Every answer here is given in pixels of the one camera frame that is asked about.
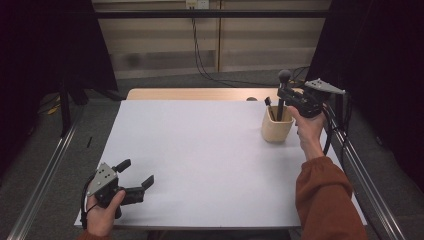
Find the hand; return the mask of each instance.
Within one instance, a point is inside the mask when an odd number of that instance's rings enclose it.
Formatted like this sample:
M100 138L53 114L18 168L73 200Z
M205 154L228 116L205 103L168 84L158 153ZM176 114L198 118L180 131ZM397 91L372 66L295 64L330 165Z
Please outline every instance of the hand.
M90 209L87 215L87 231L98 237L106 237L113 228L115 220L115 211L124 200L125 191L121 190L115 194L107 208L95 206L97 204L96 197L91 196L87 199L87 209Z
M320 136L325 123L324 114L321 113L314 118L304 118L295 107L288 106L287 109L296 119L300 147L305 153L306 160L324 156L320 143Z

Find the cable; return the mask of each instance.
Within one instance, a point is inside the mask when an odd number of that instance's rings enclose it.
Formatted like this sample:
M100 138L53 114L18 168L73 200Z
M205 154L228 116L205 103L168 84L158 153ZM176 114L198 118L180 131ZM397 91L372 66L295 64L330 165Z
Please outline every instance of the cable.
M233 87L233 88L236 88L236 86L228 84L227 82L253 84L253 85L260 85L260 86L267 86L267 87L278 87L279 86L279 84L266 84L266 83L246 82L246 81L227 80L227 79L218 80L218 79L214 79L213 77L211 77L208 74L208 72L205 70L205 68L203 66L202 58L200 57L199 43L198 43L198 40L197 40L196 19L192 18L191 21L192 21L192 25L193 25L194 55L195 55L195 59L196 59L196 67L197 67L197 70L202 77L204 77L205 79L208 79L210 81L221 83L221 84L224 84L226 86Z
M339 130L344 130L345 132L345 136L343 138L343 142L342 142L342 146L340 149L340 165L343 169L343 171L345 170L344 168L344 148L346 147L346 142L349 138L349 124L350 124L350 119L352 117L352 111L353 111L353 103L352 103L352 97L350 95L350 93L346 93L347 94L347 103L346 103L346 112L345 112L345 116L343 118L343 126L339 127Z
M90 184L90 182L94 179L94 176L96 176L96 172L94 172L87 180L87 182L84 184L84 188L82 190L82 194L81 194L81 223L82 223L82 228L85 230L87 229L87 214L88 212L95 207L96 205L94 205L93 207L91 207L88 211L85 211L85 197L87 195L87 189L88 189L88 185Z
M299 68L296 68L295 70L293 70L293 75L295 75L297 70L302 69L302 70L300 70L300 72L296 76L293 77L293 81L296 81L297 77L299 77L299 75L307 68L309 68L309 66L299 67Z
M330 149L330 144L331 144L331 138L333 136L333 128L332 128L332 123L331 123L331 118L330 118L330 113L328 112L327 108L323 107L322 108L322 112L325 115L325 118L327 119L327 140L325 141L325 146L324 146L324 155L327 155L328 153L328 149Z

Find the black curtain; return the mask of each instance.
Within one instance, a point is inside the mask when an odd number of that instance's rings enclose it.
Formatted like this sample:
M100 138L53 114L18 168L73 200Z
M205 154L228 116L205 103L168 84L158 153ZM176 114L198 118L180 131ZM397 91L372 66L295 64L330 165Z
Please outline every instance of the black curtain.
M399 166L424 190L424 1L331 5L333 12L349 9L357 14L325 22L307 78L346 88Z
M90 0L0 0L1 175L35 124L41 98L58 92L64 78L117 89L93 13Z

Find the wooden cup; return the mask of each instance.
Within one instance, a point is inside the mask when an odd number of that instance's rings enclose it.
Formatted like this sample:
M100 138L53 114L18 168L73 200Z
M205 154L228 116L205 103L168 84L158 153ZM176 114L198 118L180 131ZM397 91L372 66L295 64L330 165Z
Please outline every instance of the wooden cup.
M270 108L272 109L272 113L274 113L274 119L277 119L278 106L267 107L262 121L262 137L267 142L284 142L290 132L294 119L287 110L287 107L284 106L282 121L273 121Z

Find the marker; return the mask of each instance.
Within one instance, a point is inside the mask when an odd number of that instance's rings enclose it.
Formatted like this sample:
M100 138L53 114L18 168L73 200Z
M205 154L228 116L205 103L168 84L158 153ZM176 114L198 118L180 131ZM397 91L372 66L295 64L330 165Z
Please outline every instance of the marker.
M283 107L284 107L284 100L278 99L278 112L277 112L277 121L281 121L283 119Z
M272 111L272 107L271 107L271 99L269 97L265 98L265 104L269 108L269 112L271 113L271 119L272 119L272 121L275 122L274 112Z

